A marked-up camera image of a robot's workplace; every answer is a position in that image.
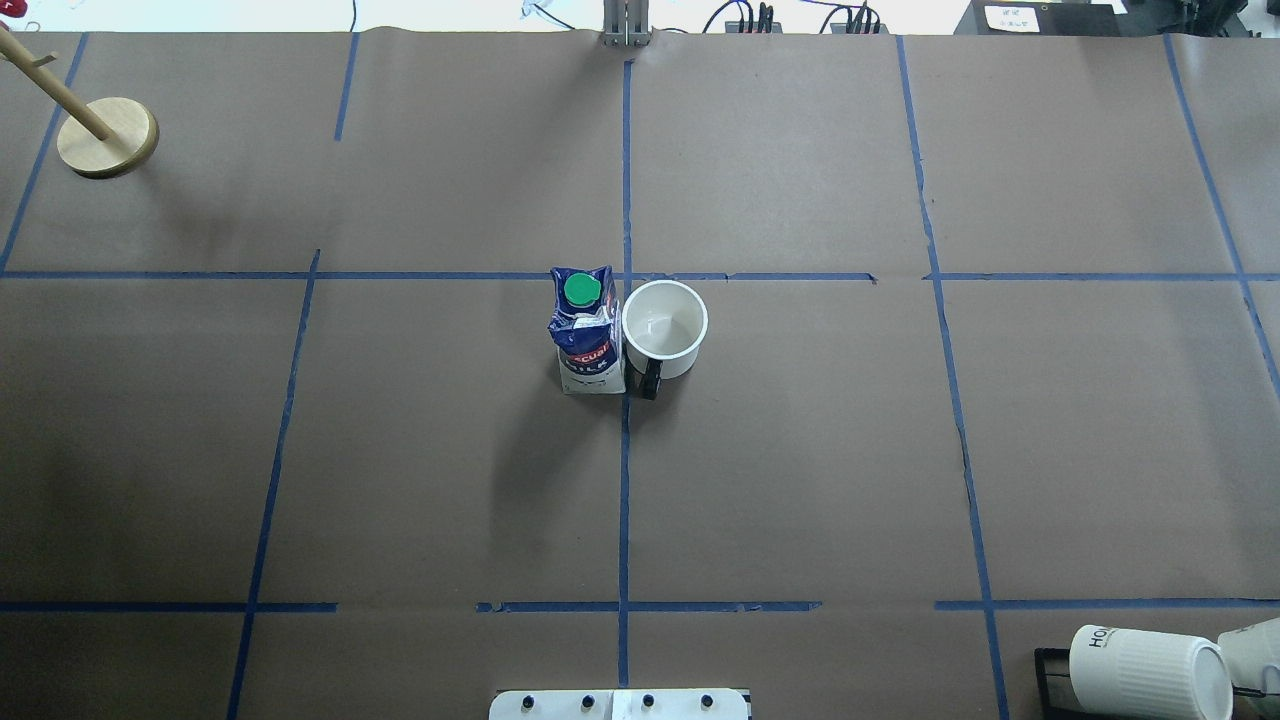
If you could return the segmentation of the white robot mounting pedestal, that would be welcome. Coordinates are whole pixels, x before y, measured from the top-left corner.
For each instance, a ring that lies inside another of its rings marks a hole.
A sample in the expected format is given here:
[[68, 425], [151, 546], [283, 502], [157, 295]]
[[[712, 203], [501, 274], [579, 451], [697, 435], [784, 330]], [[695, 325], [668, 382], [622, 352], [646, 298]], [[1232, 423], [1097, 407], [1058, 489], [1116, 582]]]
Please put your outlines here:
[[751, 719], [746, 691], [735, 688], [600, 688], [502, 691], [489, 719]]

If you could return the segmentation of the aluminium frame post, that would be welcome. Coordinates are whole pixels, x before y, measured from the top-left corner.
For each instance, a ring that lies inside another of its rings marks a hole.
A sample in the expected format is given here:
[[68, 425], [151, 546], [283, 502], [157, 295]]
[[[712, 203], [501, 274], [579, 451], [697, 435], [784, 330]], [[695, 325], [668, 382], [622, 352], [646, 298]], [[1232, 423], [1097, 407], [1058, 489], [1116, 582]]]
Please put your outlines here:
[[600, 41], [605, 47], [645, 47], [652, 41], [648, 0], [604, 0]]

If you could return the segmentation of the blue Pascual milk carton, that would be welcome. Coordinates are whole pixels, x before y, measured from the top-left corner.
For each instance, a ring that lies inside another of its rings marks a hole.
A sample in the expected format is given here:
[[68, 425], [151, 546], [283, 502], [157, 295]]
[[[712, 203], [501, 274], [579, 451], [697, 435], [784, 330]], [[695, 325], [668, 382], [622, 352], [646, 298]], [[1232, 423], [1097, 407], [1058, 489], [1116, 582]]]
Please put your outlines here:
[[556, 307], [548, 333], [556, 346], [566, 395], [622, 395], [623, 338], [611, 265], [595, 269], [553, 266]]

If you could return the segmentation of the wooden mug tree stand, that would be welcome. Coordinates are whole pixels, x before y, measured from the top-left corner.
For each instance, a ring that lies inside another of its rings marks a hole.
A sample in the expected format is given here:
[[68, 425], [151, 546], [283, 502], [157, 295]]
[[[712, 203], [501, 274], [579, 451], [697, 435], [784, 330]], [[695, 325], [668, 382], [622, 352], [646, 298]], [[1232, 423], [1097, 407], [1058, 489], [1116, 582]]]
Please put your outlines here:
[[128, 97], [86, 102], [47, 69], [54, 55], [36, 56], [8, 24], [1, 29], [1, 51], [5, 61], [68, 115], [58, 129], [56, 150], [74, 173], [109, 179], [132, 172], [151, 158], [160, 129], [157, 118], [142, 102]]

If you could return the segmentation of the black power strip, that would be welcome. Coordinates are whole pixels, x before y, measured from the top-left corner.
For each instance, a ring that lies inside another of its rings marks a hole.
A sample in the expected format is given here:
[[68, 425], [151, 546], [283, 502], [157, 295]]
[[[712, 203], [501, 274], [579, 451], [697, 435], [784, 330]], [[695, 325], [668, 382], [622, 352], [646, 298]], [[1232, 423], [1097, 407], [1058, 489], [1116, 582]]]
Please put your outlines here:
[[724, 32], [728, 35], [781, 35], [782, 24], [776, 18], [774, 5], [765, 1], [731, 1], [717, 12], [716, 15], [733, 8], [737, 18], [724, 20]]

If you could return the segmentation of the white ribbed HOME mug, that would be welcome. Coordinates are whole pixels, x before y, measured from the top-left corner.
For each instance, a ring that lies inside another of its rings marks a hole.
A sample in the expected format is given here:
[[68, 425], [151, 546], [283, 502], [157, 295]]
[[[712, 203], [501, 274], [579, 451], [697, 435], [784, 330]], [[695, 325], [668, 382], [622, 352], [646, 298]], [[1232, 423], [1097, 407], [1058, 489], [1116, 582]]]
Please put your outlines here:
[[1198, 635], [1084, 625], [1068, 660], [1083, 711], [1128, 719], [1229, 719], [1233, 682], [1219, 644]]

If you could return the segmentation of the white smiley face mug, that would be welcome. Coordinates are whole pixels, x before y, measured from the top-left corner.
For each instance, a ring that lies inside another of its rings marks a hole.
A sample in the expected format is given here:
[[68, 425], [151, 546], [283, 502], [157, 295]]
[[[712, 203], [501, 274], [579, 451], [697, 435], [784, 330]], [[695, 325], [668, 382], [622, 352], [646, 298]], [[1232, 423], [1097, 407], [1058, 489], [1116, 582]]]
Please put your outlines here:
[[709, 313], [690, 286], [650, 281], [626, 299], [621, 323], [627, 359], [639, 373], [639, 396], [654, 400], [663, 380], [692, 369], [709, 329]]

